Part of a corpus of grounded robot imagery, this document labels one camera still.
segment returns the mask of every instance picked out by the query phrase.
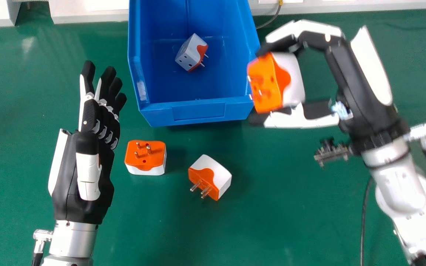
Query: blue plastic bin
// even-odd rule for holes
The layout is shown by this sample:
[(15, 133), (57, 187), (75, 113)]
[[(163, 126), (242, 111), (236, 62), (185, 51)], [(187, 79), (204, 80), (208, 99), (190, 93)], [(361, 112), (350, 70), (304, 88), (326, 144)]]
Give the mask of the blue plastic bin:
[[(189, 73), (175, 56), (193, 33), (209, 57)], [(129, 68), (153, 127), (246, 119), (253, 107), (246, 67), (257, 49), (247, 0), (130, 0)]]

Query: adapter inside blue bin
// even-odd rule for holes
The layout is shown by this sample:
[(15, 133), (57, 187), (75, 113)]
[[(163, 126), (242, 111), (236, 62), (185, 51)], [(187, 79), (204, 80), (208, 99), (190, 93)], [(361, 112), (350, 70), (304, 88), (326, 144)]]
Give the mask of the adapter inside blue bin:
[[(206, 43), (191, 72), (175, 56), (192, 34)], [(151, 126), (246, 119), (247, 64), (259, 40), (247, 0), (131, 0), (128, 62), (139, 111)]]

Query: green table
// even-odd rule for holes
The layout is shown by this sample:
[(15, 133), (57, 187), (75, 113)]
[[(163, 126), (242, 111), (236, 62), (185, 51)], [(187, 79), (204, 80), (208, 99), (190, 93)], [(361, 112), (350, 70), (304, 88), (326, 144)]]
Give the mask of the green table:
[[(368, 25), (400, 113), (410, 125), (426, 121), (426, 10), (279, 17), (259, 36), (300, 18), (338, 25), (349, 38)], [(359, 158), (325, 170), (312, 158), (320, 138), (345, 139), (338, 128), (274, 130), (246, 122), (150, 128), (137, 111), (126, 51), (126, 22), (53, 25), (43, 5), (21, 10), (17, 27), (0, 28), (0, 265), (29, 265), (32, 232), (53, 229), (49, 168), (59, 128), (77, 125), (85, 59), (99, 70), (115, 66), (128, 96), (111, 174), (115, 197), (98, 234), (96, 265), (358, 265), (368, 171)], [(323, 56), (305, 53), (308, 97), (333, 96)], [(166, 175), (127, 172), (132, 139), (167, 143)], [(218, 202), (188, 191), (186, 170), (203, 153), (233, 174)], [(406, 265), (373, 196), (366, 233), (366, 265)]]

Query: metal prong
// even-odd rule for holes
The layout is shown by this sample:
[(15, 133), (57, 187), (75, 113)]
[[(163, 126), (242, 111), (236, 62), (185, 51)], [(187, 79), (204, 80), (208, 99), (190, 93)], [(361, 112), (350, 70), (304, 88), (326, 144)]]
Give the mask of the metal prong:
[(195, 189), (197, 189), (197, 188), (198, 188), (198, 186), (199, 186), (201, 183), (202, 183), (202, 181), (200, 180), (198, 183), (196, 183), (195, 185), (193, 185), (193, 187), (191, 187), (191, 188), (190, 188), (190, 191), (191, 191), (191, 192), (194, 192), (194, 191), (195, 191)]
[(208, 196), (208, 194), (210, 193), (211, 190), (212, 190), (211, 187), (206, 187), (205, 189), (203, 189), (203, 191), (201, 193), (202, 199), (206, 198), (206, 196)]

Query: robotic arm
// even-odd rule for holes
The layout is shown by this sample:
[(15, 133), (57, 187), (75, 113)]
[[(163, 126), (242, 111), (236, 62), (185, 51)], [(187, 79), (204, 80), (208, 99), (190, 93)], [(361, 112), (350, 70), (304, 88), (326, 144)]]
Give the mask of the robotic arm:
[[(426, 265), (426, 178), (416, 170), (408, 145), (420, 141), (426, 155), (426, 124), (409, 128), (397, 113), (386, 72), (366, 27), (350, 42), (340, 28), (307, 20), (292, 21), (271, 32), (257, 52), (257, 62), (248, 66), (256, 109), (271, 102), (273, 96), (284, 97), (284, 90), (280, 85), (271, 89), (264, 82), (255, 82), (251, 77), (254, 67), (273, 56), (275, 65), (263, 64), (262, 71), (283, 79), (280, 72), (286, 70), (277, 63), (277, 54), (298, 54), (304, 47), (324, 53), (338, 92), (335, 104), (323, 102), (321, 106), (339, 117), (338, 126), (350, 137), (349, 145), (323, 141), (315, 160), (323, 166), (330, 160), (361, 156), (377, 183), (377, 203), (394, 222), (408, 263)], [(271, 93), (265, 98), (259, 90)]]
[(113, 67), (106, 68), (93, 88), (95, 65), (86, 61), (80, 74), (78, 130), (61, 129), (55, 147), (48, 189), (54, 204), (53, 231), (36, 230), (32, 266), (39, 266), (44, 245), (51, 242), (43, 266), (91, 266), (98, 225), (113, 200), (110, 180), (120, 136), (119, 112), (126, 96)]

